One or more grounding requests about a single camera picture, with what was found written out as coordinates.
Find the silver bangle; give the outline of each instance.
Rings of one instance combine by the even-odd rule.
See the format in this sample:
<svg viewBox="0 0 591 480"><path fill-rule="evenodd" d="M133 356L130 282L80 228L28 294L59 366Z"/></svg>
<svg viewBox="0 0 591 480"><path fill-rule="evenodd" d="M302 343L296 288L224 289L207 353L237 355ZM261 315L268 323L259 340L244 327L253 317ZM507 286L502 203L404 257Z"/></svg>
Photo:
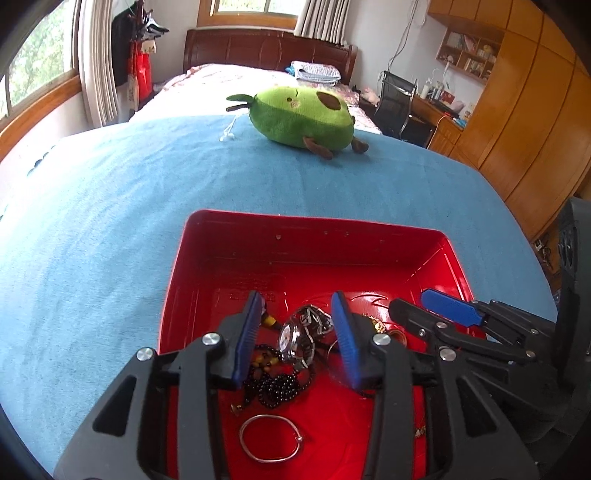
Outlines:
<svg viewBox="0 0 591 480"><path fill-rule="evenodd" d="M252 452L246 446L246 443L244 443L244 437L243 436L244 436L244 430L246 430L246 427L248 427L253 421L258 420L258 419L276 419L276 420L282 420L282 421L288 423L289 426L295 432L295 439L296 439L296 442L297 442L297 445L295 446L295 450L293 452L291 452L289 454L289 456L283 457L283 458L264 459L264 458L259 458L259 457L254 456L252 454ZM260 462L260 463L281 463L281 462L286 462L288 460L291 460L300 451L300 446L304 442L304 437L300 434L300 431L297 429L296 424L293 423L291 420L289 420L289 419L287 419L285 417L281 417L279 415L261 414L261 415L255 415L254 417L249 418L240 427L240 432L238 433L238 436L240 438L240 445L242 446L242 450L244 450L244 452L250 458L252 458L253 460L256 460L257 462Z"/></svg>

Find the bottle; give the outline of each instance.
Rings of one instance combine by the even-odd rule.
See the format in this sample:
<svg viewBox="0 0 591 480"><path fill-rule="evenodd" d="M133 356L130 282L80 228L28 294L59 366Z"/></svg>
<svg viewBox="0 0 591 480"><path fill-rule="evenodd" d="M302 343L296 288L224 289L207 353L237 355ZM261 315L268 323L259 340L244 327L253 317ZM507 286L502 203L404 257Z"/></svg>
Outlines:
<svg viewBox="0 0 591 480"><path fill-rule="evenodd" d="M433 96L431 97L433 100L439 100L439 96L443 91L443 84L441 82L437 82L435 84L435 89L433 90Z"/></svg>
<svg viewBox="0 0 591 480"><path fill-rule="evenodd" d="M433 80L432 79L427 79L427 81L425 82L425 86L423 87L423 91L421 92L421 98L423 100L425 100L427 98L427 95L429 94L429 90L431 90L431 82Z"/></svg>

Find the plush leg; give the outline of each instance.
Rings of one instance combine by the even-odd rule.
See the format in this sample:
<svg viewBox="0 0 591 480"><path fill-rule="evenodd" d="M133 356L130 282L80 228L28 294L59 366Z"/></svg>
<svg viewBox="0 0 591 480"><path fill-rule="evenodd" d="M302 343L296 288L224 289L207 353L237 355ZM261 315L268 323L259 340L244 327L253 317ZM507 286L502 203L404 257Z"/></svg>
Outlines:
<svg viewBox="0 0 591 480"><path fill-rule="evenodd" d="M367 152L369 145L361 141L359 138L353 137L353 140L351 140L351 148L353 148L355 153L365 153Z"/></svg>
<svg viewBox="0 0 591 480"><path fill-rule="evenodd" d="M310 150L312 153L315 153L316 155L321 156L322 158L324 158L325 160L332 160L333 154L332 152L326 148L323 147L322 145L318 145L313 138L310 137L304 137L304 145L306 146L306 148L308 150Z"/></svg>

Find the avocado plush toy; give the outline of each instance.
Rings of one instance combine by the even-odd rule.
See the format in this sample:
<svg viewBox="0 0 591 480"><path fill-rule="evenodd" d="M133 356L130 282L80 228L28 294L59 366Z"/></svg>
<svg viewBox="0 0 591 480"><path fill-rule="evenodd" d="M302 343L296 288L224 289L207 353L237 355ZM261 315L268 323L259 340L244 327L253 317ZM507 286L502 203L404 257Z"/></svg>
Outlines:
<svg viewBox="0 0 591 480"><path fill-rule="evenodd" d="M351 145L364 153L367 143L355 138L355 123L344 101L330 93L307 87L274 87L251 97L231 95L228 100L246 102L226 110L248 108L252 124L267 138L292 147L307 148L326 160L333 150Z"/></svg>

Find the metal screw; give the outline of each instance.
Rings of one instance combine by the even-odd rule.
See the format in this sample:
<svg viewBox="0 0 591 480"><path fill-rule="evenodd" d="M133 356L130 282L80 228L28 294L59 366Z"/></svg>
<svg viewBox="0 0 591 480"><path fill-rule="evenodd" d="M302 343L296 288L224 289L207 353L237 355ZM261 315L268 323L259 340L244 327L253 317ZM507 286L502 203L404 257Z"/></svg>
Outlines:
<svg viewBox="0 0 591 480"><path fill-rule="evenodd" d="M451 348L444 347L441 350L439 350L439 356L441 357L441 360L445 360L446 362L453 362L456 359L457 354Z"/></svg>
<svg viewBox="0 0 591 480"><path fill-rule="evenodd" d="M392 339L386 335L385 333L376 333L374 335L374 343L376 345L387 345L392 341Z"/></svg>
<svg viewBox="0 0 591 480"><path fill-rule="evenodd" d="M205 335L203 335L203 338L201 338L203 344L208 346L217 345L220 342L220 340L221 337L216 332L206 333Z"/></svg>
<svg viewBox="0 0 591 480"><path fill-rule="evenodd" d="M135 354L135 357L140 362L145 362L146 360L150 360L153 356L154 356L154 351L149 346L145 346L143 348L140 348Z"/></svg>

